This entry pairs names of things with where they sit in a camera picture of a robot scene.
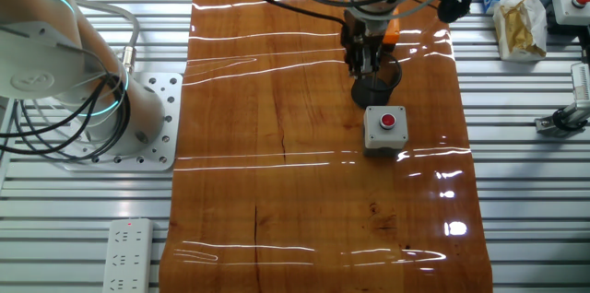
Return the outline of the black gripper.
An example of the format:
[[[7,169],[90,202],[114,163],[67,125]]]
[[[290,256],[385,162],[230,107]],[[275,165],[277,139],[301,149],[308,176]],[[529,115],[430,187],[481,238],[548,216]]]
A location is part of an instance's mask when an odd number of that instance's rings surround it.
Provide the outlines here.
[[[344,11],[345,25],[341,31],[341,44],[346,49],[346,63],[350,76],[365,73],[365,54],[367,48],[367,71],[380,70],[382,42],[385,34],[383,20],[357,18],[350,10]]]

